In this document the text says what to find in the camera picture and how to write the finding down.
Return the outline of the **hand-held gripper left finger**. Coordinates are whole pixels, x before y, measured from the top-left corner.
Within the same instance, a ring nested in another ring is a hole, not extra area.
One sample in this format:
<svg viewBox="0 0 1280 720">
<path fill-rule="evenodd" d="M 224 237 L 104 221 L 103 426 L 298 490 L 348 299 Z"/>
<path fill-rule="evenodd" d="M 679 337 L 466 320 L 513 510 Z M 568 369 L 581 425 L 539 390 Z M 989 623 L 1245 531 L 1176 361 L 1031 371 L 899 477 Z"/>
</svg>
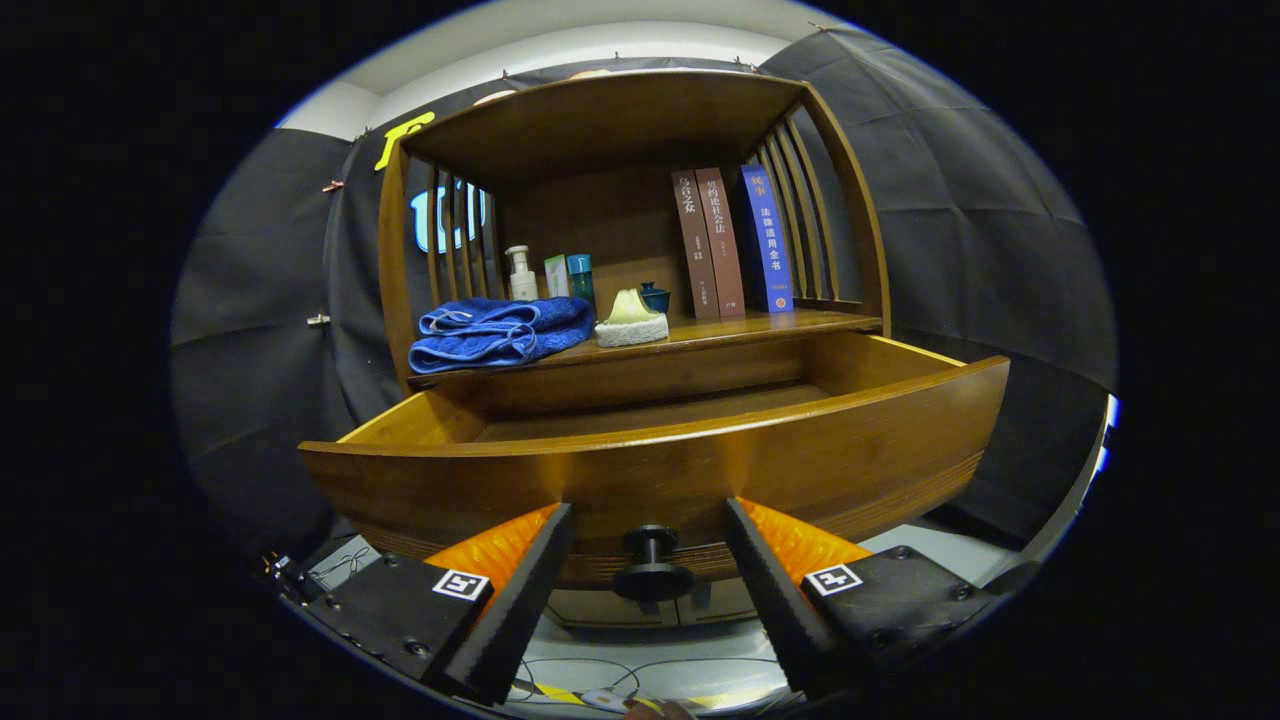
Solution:
<svg viewBox="0 0 1280 720">
<path fill-rule="evenodd" d="M 403 678 L 500 705 L 573 541 L 571 505 L 548 506 L 534 519 L 500 588 L 494 573 L 388 553 L 303 610 Z"/>
</svg>

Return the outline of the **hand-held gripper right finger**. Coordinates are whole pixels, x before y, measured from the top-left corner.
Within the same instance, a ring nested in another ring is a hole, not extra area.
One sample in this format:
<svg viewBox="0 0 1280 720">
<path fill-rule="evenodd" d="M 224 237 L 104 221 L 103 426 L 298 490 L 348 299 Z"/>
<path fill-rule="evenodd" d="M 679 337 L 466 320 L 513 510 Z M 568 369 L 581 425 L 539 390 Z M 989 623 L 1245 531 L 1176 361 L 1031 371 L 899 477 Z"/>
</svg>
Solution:
<svg viewBox="0 0 1280 720">
<path fill-rule="evenodd" d="M 787 683 L 809 700 L 902 689 L 1006 600 L 920 550 L 878 553 L 763 505 L 724 502 L 724 534 Z"/>
</svg>

